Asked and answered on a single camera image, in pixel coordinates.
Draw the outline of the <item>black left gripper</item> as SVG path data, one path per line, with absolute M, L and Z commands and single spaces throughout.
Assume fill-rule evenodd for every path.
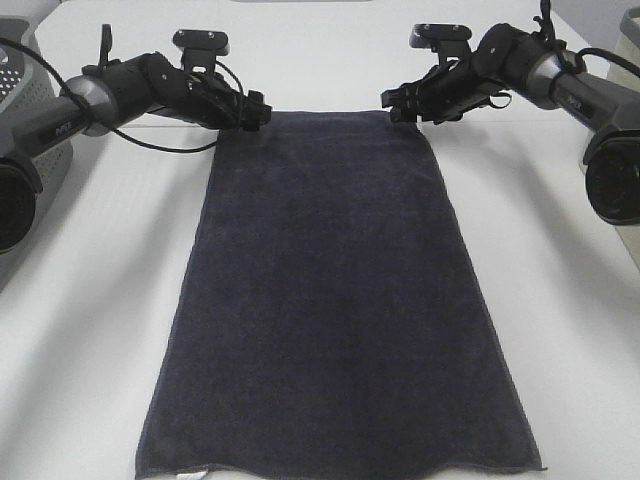
M 218 73 L 190 74 L 187 89 L 185 118 L 202 127 L 255 132 L 271 120 L 272 107 L 261 92 L 235 90 Z

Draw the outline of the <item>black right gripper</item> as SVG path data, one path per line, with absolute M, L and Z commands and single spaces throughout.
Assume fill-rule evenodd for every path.
M 423 78 L 406 82 L 381 94 L 392 122 L 441 124 L 459 121 L 465 113 L 484 107 L 508 106 L 507 87 L 492 77 L 482 77 L 470 62 L 434 66 Z

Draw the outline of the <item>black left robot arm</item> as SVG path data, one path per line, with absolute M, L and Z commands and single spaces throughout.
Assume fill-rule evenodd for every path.
M 271 119 L 259 91 L 230 86 L 219 62 L 229 52 L 225 33 L 177 31 L 173 44 L 181 65 L 162 54 L 112 59 L 111 27 L 103 25 L 100 56 L 81 75 L 60 80 L 59 96 L 1 116 L 1 250 L 15 248 L 29 233 L 44 191 L 34 161 L 72 137 L 117 133 L 121 126 L 156 115 L 210 130 L 257 131 Z

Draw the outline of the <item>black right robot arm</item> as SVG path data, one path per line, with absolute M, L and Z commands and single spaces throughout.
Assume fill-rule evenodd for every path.
M 475 49 L 464 25 L 415 25 L 410 46 L 430 50 L 438 62 L 422 78 L 384 91 L 382 106 L 394 122 L 435 125 L 459 121 L 513 93 L 543 110 L 563 109 L 593 133 L 582 160 L 592 209 L 614 226 L 638 224 L 639 94 L 590 74 L 585 58 L 599 57 L 632 75 L 638 66 L 600 48 L 568 50 L 556 35 L 548 1 L 534 20 L 539 28 L 531 33 L 498 23 Z

